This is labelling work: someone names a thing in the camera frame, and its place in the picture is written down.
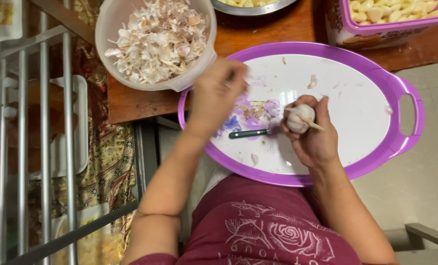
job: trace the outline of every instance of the tray handle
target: tray handle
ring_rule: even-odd
[[[181,129],[185,129],[187,124],[185,121],[185,102],[187,101],[188,92],[192,90],[191,87],[181,91],[180,100],[178,101],[178,123],[180,123]]]
[[[402,134],[402,132],[400,131],[400,126],[399,126],[400,115],[399,115],[397,136],[391,148],[395,152],[395,154],[392,155],[392,157],[403,154],[416,145],[416,143],[419,141],[420,136],[422,135],[422,131],[424,130],[424,123],[425,123],[424,104],[419,96],[417,88],[415,88],[411,83],[409,83],[407,80],[405,80],[402,77],[396,77],[396,78],[399,82],[398,86],[394,86],[396,87],[394,92],[396,93],[396,98],[398,100],[397,103],[399,104],[399,100],[403,95],[409,95],[411,97],[414,105],[415,123],[414,123],[414,130],[412,131],[412,134],[406,136]]]

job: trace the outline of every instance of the pink plastic container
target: pink plastic container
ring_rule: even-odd
[[[401,45],[428,27],[438,25],[438,17],[362,26],[352,20],[348,0],[327,0],[326,23],[331,45],[367,50]]]

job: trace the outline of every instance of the hand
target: hand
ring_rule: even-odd
[[[310,95],[300,96],[295,102],[286,106],[291,108],[299,104],[307,104],[316,111],[316,123],[324,128],[323,131],[310,128],[304,134],[296,134],[286,126],[289,111],[285,111],[281,121],[281,128],[284,134],[291,141],[299,161],[309,169],[325,169],[328,166],[340,164],[337,152],[338,135],[337,130],[330,122],[327,104],[328,97],[318,101]]]
[[[234,78],[225,82],[231,72],[234,72]],[[232,111],[238,96],[247,91],[247,72],[248,67],[244,63],[216,59],[193,85],[192,108],[186,131],[204,140],[216,133]]]

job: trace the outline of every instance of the person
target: person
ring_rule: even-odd
[[[217,59],[197,78],[190,119],[157,170],[132,220],[122,265],[353,265],[397,264],[382,230],[358,197],[337,153],[328,97],[304,95],[287,107],[316,111],[311,129],[296,135],[281,126],[309,168],[318,209],[302,189],[231,174],[204,194],[192,214],[191,237],[178,250],[180,213],[210,137],[248,87],[245,64]],[[231,72],[235,75],[225,81]]]

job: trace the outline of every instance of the right hand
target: right hand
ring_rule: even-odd
[[[283,133],[291,141],[299,161],[309,169],[326,169],[329,166],[341,165],[337,151],[337,130],[330,122],[328,102],[328,97],[323,97],[321,101],[318,101],[313,96],[303,95],[286,106],[286,108],[292,108],[300,104],[309,105],[316,111],[315,123],[322,126],[323,131],[310,128],[304,134],[293,133],[286,125],[289,111],[285,111],[281,121]]]

